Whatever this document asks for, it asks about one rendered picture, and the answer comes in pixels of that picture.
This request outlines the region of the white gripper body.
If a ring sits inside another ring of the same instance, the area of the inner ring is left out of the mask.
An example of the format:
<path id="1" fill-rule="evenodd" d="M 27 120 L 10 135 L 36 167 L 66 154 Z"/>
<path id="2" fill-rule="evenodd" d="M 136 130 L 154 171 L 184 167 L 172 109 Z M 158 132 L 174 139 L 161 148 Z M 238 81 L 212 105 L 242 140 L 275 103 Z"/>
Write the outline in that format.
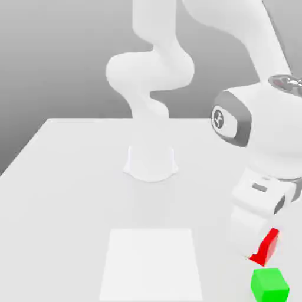
<path id="1" fill-rule="evenodd" d="M 272 227 L 272 217 L 255 214 L 238 205 L 232 206 L 230 240 L 245 258 L 257 253 L 260 243 Z"/>

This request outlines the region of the small red cube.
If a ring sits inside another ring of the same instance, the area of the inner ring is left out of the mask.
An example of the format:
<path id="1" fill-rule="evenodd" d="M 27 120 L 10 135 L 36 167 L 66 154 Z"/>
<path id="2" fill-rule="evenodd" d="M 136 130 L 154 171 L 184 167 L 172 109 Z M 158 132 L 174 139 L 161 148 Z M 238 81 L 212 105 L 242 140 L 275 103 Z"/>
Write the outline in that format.
<path id="1" fill-rule="evenodd" d="M 279 233 L 278 229 L 271 228 L 260 243 L 257 253 L 252 254 L 249 259 L 260 266 L 265 267 L 276 249 Z"/>

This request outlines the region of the small green cube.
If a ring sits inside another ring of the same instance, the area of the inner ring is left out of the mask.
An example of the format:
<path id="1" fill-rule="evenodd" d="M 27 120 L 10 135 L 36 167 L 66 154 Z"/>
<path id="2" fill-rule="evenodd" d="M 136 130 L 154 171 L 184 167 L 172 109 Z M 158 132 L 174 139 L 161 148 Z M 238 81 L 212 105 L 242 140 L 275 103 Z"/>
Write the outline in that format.
<path id="1" fill-rule="evenodd" d="M 255 269 L 251 290 L 256 302 L 286 302 L 290 288 L 278 268 Z"/>

